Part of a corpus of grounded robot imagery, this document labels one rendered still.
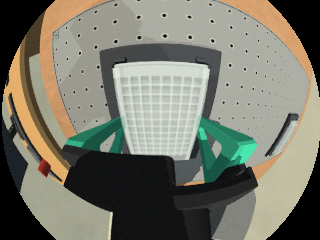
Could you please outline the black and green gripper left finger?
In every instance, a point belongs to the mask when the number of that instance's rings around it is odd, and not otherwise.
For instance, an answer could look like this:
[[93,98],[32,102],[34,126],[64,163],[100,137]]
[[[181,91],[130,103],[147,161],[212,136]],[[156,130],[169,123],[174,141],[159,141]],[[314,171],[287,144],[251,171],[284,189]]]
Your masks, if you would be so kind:
[[81,147],[82,149],[100,151],[100,145],[115,131],[117,132],[109,152],[121,153],[125,134],[120,116],[68,138],[65,144]]

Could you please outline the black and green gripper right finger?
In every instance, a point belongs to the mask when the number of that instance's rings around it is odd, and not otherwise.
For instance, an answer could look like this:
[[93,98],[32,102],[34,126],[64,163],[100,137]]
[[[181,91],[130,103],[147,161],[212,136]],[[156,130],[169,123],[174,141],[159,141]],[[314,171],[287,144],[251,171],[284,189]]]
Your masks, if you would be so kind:
[[[222,146],[217,159],[203,129]],[[202,116],[197,138],[205,183],[214,182],[226,168],[245,163],[257,147],[252,137],[217,124]]]

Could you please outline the white well plate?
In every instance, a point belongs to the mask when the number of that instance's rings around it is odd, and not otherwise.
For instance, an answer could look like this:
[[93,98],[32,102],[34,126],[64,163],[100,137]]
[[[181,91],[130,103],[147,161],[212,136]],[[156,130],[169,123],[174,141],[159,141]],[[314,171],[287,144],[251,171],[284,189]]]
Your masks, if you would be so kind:
[[144,61],[115,64],[112,69],[130,154],[189,160],[203,112],[208,65]]
[[[288,144],[289,140],[291,139],[293,133],[295,132],[294,130],[296,130],[298,125],[298,122],[295,121],[291,121],[289,127],[287,127],[285,133],[283,134],[281,140],[279,141],[279,143],[277,144],[277,146],[275,147],[274,151],[273,151],[273,155],[276,155],[280,152],[283,151],[283,148],[286,147],[286,145]],[[280,148],[280,150],[279,150]]]

